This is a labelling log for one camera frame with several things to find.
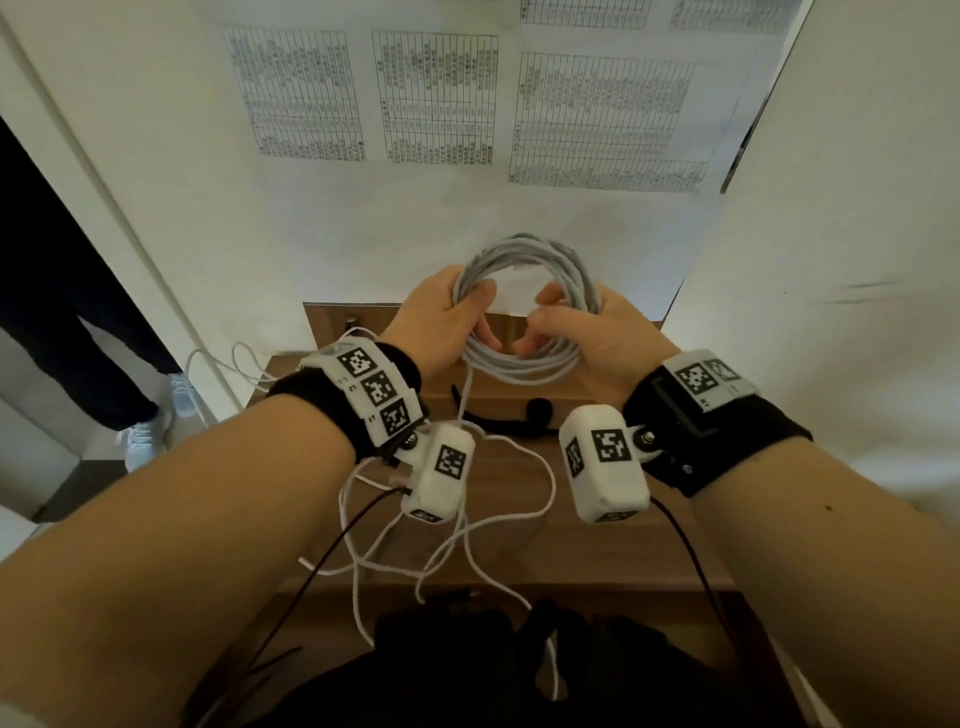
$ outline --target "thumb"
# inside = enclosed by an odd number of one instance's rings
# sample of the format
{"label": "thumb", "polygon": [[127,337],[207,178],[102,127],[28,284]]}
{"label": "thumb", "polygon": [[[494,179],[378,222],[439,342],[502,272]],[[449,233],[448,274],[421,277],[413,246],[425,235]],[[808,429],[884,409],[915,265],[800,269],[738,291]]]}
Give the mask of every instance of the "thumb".
{"label": "thumb", "polygon": [[490,308],[495,298],[496,281],[492,279],[481,280],[470,288],[469,293],[459,303],[453,306],[457,324],[466,331],[470,331],[476,325],[477,320]]}
{"label": "thumb", "polygon": [[597,317],[592,313],[560,304],[542,305],[527,316],[527,327],[534,333],[562,336],[581,346],[596,329],[596,324]]}

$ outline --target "white sneaker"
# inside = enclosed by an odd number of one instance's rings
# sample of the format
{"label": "white sneaker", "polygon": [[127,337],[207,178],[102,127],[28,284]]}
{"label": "white sneaker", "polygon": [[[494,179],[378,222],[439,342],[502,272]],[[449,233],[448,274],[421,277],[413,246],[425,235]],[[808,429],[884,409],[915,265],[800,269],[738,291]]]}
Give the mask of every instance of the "white sneaker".
{"label": "white sneaker", "polygon": [[196,398],[197,390],[186,378],[186,374],[170,375],[170,391],[174,397],[174,411],[177,417],[193,417],[197,414],[197,405],[192,398]]}
{"label": "white sneaker", "polygon": [[117,441],[124,441],[127,446],[124,464],[127,466],[128,473],[142,468],[167,450],[163,436],[167,433],[172,421],[173,416],[170,412],[160,410],[149,422],[137,423],[117,435]]}

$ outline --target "black wrist strap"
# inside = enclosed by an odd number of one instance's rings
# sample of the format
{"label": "black wrist strap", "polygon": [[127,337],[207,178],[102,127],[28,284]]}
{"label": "black wrist strap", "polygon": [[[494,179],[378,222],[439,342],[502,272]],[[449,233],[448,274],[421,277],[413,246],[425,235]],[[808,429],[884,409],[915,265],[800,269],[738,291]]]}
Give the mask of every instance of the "black wrist strap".
{"label": "black wrist strap", "polygon": [[703,411],[666,367],[643,379],[623,407],[627,426],[641,426],[650,450],[663,453],[643,470],[695,496],[720,475],[771,445],[791,437],[813,437],[756,394]]}
{"label": "black wrist strap", "polygon": [[[390,344],[377,342],[376,346],[394,363],[407,385],[419,394],[422,380],[420,370],[413,359]],[[271,387],[267,397],[273,397],[274,395],[293,395],[309,402],[323,412],[331,422],[347,435],[347,439],[350,440],[356,453],[357,463],[368,457],[392,455],[400,443],[406,440],[409,433],[429,415],[426,405],[421,400],[420,406],[422,407],[423,417],[405,426],[388,443],[377,448],[373,445],[364,421],[350,405],[347,395],[340,387],[330,381],[323,369],[304,366],[291,375],[285,376]]]}

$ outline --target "paper poster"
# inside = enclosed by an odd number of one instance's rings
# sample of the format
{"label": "paper poster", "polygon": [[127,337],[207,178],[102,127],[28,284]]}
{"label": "paper poster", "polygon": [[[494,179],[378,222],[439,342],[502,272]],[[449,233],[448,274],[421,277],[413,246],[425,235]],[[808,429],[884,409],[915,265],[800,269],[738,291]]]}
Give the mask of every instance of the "paper poster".
{"label": "paper poster", "polygon": [[[303,299],[401,301],[518,231],[661,318],[799,0],[209,0]],[[500,277],[520,312],[545,277]]]}

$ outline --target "left hand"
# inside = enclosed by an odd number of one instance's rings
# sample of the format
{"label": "left hand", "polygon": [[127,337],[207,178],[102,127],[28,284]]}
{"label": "left hand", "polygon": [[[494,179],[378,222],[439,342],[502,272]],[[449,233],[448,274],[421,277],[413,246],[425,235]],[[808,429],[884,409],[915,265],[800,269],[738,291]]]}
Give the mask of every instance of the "left hand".
{"label": "left hand", "polygon": [[450,302],[463,269],[462,265],[447,266],[417,286],[380,336],[380,341],[413,359],[424,380],[460,358],[471,331],[491,349],[502,349],[484,316],[496,298],[495,281],[481,280],[462,301]]}

